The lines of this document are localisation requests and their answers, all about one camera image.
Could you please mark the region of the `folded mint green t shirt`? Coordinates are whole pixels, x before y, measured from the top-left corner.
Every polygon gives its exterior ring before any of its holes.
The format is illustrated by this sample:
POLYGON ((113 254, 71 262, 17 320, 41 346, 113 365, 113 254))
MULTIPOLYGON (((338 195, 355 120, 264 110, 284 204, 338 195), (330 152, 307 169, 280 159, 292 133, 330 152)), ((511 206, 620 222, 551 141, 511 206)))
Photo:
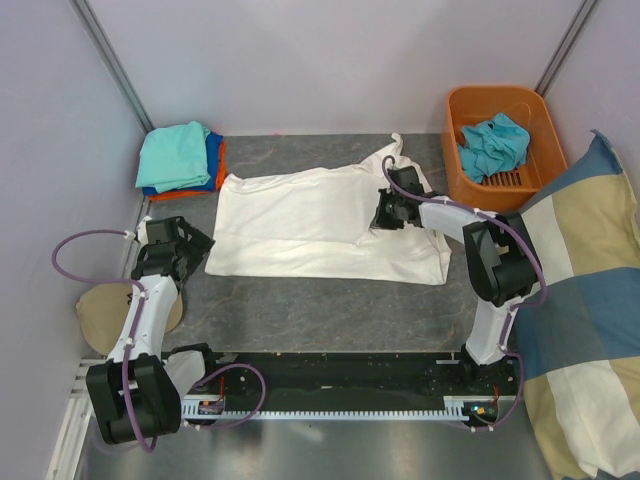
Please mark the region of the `folded mint green t shirt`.
POLYGON ((148 133, 139 152, 135 187, 164 193, 207 184, 211 180, 206 149, 209 134, 196 121, 148 133))

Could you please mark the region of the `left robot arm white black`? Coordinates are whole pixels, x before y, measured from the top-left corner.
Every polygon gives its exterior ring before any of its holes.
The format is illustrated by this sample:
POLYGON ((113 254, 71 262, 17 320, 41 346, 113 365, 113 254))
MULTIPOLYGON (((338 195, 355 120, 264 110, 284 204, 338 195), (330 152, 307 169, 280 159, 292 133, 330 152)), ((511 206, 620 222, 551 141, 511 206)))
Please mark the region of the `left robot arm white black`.
POLYGON ((182 216, 148 220, 138 234, 146 242, 131 273, 122 332, 106 362, 89 368, 86 384, 102 439, 150 449, 178 430, 181 401, 191 387, 208 393, 219 382, 218 367, 204 360, 204 344, 162 356, 171 309, 214 241, 182 216))

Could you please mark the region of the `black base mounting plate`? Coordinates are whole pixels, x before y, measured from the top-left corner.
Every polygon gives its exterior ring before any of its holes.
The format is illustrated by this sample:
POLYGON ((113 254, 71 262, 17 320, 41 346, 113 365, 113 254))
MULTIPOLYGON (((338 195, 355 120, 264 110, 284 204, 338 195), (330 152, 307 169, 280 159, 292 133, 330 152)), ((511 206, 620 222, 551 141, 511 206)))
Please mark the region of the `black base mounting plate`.
POLYGON ((445 396, 500 399, 518 391, 513 361, 478 367, 458 352, 217 355, 226 372, 196 387, 236 409, 436 409, 445 396))

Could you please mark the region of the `white printed t shirt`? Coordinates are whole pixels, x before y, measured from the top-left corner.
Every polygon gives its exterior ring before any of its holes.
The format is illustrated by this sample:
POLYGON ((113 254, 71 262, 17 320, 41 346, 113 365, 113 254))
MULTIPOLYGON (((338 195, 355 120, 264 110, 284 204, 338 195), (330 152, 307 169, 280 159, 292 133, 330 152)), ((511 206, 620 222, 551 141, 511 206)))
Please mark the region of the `white printed t shirt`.
POLYGON ((229 175, 219 192, 205 265, 211 276, 364 279, 439 286, 451 249, 441 233, 407 225, 374 229, 382 161, 400 167, 401 135, 359 163, 292 174, 229 175))

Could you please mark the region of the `aluminium corner post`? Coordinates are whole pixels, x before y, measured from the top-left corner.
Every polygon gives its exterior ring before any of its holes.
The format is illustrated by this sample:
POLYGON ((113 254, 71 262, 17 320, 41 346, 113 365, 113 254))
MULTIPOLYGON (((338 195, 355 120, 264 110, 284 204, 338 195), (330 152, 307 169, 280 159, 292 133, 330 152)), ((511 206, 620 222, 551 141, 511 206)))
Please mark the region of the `aluminium corner post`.
POLYGON ((140 127, 145 133, 149 133, 154 129, 153 122, 90 2, 87 0, 70 0, 69 4, 140 127))
POLYGON ((551 89, 600 4, 600 0, 582 0, 578 5, 535 86, 536 93, 541 97, 551 89))

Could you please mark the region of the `orange plastic basket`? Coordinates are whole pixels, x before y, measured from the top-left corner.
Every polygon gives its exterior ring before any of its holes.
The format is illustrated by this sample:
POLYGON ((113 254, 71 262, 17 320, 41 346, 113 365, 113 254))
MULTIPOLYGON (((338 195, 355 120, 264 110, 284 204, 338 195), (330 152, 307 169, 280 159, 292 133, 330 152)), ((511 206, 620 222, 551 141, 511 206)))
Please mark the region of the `orange plastic basket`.
POLYGON ((449 196, 485 210, 520 208, 568 168, 546 103, 521 86, 453 89, 441 144, 449 196))

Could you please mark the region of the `right aluminium corner post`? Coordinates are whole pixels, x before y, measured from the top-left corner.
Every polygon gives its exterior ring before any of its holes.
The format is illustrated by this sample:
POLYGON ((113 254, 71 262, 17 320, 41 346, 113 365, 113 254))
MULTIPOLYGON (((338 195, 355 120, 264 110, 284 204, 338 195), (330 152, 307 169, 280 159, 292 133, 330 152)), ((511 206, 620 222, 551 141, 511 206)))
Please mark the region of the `right aluminium corner post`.
POLYGON ((541 97, 551 89, 600 4, 600 0, 582 0, 578 5, 535 86, 536 93, 541 97))

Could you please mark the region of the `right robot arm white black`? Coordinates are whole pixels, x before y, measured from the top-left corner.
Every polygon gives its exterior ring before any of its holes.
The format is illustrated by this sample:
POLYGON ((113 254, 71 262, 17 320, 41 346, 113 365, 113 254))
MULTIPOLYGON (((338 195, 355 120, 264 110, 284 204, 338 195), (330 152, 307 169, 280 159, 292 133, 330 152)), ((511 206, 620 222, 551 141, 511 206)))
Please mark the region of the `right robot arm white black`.
POLYGON ((467 272, 478 296, 474 325, 463 351, 469 362, 458 368, 467 392, 483 392, 494 381, 491 364, 506 354, 508 337, 519 309, 535 285, 546 283, 533 242, 517 212, 496 213, 426 192, 414 167, 382 167, 389 183, 371 226, 399 230, 412 225, 440 232, 464 246, 467 272))

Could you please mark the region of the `crumpled teal t shirt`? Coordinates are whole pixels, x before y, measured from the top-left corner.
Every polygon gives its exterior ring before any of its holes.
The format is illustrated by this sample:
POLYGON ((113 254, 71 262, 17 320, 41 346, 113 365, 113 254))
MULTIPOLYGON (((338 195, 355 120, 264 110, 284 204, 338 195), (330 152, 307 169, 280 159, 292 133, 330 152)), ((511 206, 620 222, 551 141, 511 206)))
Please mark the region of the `crumpled teal t shirt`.
POLYGON ((457 145, 460 164, 476 184, 526 163, 530 134, 504 113, 475 126, 463 126, 461 134, 464 143, 457 145))

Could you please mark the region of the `blue beige checked pillow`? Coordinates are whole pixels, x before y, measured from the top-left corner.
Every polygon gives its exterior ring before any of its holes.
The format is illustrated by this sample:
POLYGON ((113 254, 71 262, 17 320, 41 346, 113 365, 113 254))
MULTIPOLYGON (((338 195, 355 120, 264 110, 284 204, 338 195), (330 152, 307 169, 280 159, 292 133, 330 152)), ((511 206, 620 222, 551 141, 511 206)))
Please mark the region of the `blue beige checked pillow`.
POLYGON ((514 330, 527 413, 556 479, 639 475, 636 208, 611 142, 595 133, 521 210, 546 284, 514 330))

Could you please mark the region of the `left aluminium corner post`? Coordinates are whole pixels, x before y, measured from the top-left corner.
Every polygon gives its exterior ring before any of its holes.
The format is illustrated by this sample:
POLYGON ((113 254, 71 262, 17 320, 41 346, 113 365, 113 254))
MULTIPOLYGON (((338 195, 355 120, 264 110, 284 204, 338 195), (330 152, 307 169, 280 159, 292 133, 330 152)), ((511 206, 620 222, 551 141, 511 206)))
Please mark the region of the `left aluminium corner post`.
POLYGON ((90 2, 87 0, 70 0, 69 4, 140 127, 145 133, 149 133, 154 129, 153 122, 90 2))

